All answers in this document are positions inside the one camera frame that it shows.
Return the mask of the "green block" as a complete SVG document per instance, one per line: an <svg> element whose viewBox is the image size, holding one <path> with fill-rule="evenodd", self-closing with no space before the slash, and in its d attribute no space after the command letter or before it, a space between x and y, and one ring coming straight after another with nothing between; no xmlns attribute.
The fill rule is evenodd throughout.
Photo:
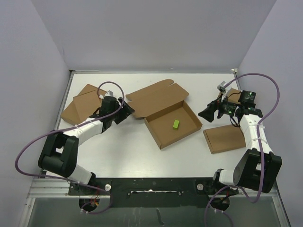
<svg viewBox="0 0 303 227"><path fill-rule="evenodd" d="M178 127L179 127L179 120L174 120L174 123L173 123L172 128L173 128L174 130L177 130Z"/></svg>

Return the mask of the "large cardboard box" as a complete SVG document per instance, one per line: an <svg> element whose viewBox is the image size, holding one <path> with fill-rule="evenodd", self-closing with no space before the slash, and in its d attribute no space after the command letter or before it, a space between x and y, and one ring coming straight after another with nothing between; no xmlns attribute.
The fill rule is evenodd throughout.
<svg viewBox="0 0 303 227"><path fill-rule="evenodd" d="M135 112L134 118L144 119L159 149L163 149L202 128L202 123L185 99L189 93L171 79L161 80L125 97ZM177 130L172 128L179 120Z"/></svg>

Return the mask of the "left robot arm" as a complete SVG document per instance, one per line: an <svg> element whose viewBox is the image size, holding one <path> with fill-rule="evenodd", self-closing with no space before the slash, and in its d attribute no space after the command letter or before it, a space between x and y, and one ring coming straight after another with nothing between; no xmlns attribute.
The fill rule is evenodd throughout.
<svg viewBox="0 0 303 227"><path fill-rule="evenodd" d="M111 127L112 122L119 124L134 112L135 110L123 98L104 97L101 107L82 124L75 126L74 129L47 136L38 166L80 183L81 191L92 194L96 189L96 175L77 164L79 146L90 138L104 133Z"/></svg>

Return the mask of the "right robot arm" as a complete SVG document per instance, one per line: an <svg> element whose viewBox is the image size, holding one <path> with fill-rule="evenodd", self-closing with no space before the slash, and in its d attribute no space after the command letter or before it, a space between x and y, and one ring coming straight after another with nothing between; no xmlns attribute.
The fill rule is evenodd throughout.
<svg viewBox="0 0 303 227"><path fill-rule="evenodd" d="M218 112L218 119L224 114L228 115L245 139L246 152L235 169L218 169L210 186L216 193L222 193L228 185L268 193L281 168L282 159L274 155L266 139L261 123L263 114L254 103L256 93L243 90L238 95L238 103L232 103L228 96L220 94L206 109L198 113L199 117L208 122L214 120L215 112Z"/></svg>

